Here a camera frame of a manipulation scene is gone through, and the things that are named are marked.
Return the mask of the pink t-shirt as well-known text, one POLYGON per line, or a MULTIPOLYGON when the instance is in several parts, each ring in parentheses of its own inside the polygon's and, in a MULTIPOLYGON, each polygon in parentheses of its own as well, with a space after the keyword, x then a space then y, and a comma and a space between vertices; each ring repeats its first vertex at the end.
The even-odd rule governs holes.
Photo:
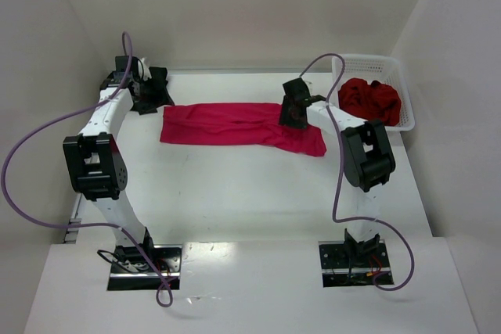
POLYGON ((166 106, 160 141, 175 145, 263 145, 322 157, 326 144, 319 128, 279 124, 281 105, 220 102, 166 106))

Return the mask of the dark red t-shirt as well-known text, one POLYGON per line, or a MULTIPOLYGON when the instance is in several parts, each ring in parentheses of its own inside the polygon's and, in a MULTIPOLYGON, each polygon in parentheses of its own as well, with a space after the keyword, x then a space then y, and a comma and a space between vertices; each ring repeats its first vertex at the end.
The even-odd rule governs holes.
POLYGON ((351 78, 338 91, 338 101, 343 111, 365 120, 381 120, 392 127, 400 121, 402 101, 397 91, 379 81, 351 78))

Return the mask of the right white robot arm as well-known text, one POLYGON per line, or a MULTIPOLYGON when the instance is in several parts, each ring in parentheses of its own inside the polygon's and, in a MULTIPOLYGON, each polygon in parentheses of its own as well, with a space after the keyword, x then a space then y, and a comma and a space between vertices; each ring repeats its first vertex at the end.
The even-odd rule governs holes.
POLYGON ((345 222, 344 251, 351 260, 369 257, 380 241, 378 196, 396 167, 384 124, 356 117, 321 95, 311 95, 300 77, 283 84, 283 90, 279 124, 299 130, 317 127, 341 142, 341 176, 356 189, 355 209, 345 222))

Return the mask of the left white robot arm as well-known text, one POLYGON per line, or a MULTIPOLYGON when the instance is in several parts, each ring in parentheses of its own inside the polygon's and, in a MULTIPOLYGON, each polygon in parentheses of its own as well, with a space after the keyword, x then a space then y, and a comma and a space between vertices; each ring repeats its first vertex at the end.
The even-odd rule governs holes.
POLYGON ((118 259, 132 264, 153 257, 154 244, 127 197, 128 170, 117 136, 129 112, 156 113, 173 103, 167 85, 167 68, 147 66, 137 57, 116 57, 114 71, 99 86, 99 107, 77 135, 63 141, 74 191, 96 206, 112 225, 118 259))

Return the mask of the white plastic basket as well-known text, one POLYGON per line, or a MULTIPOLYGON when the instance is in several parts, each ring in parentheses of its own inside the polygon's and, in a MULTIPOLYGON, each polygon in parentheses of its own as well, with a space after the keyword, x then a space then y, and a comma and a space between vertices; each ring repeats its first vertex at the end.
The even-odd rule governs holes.
POLYGON ((338 106, 338 92, 349 79, 360 78, 370 84, 379 81, 391 86, 401 100, 400 118, 395 126, 387 126, 387 131, 411 131, 415 127, 412 103, 401 63, 389 56, 342 54, 345 67, 339 83, 330 97, 330 102, 338 106))

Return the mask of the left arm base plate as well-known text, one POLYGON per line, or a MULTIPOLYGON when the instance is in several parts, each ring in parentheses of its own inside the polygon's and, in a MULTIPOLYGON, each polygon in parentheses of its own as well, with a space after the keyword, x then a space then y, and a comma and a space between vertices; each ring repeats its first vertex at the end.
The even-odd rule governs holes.
MULTIPOLYGON (((110 252, 98 250, 98 255, 110 264, 110 274, 107 283, 108 291, 139 291, 156 290, 160 286, 160 278, 157 273, 137 253, 130 258, 118 248, 110 252)), ((179 290, 181 274, 182 247, 154 246, 152 249, 152 261, 162 275, 169 279, 172 290, 179 290)))

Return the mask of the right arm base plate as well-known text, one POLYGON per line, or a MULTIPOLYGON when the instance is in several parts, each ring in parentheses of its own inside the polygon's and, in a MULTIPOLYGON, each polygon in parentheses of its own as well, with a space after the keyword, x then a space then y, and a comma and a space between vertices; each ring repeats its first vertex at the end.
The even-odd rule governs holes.
POLYGON ((373 278, 383 286, 394 285, 384 241, 370 255, 350 258, 342 242, 320 242, 319 259, 323 287, 372 286, 373 278))

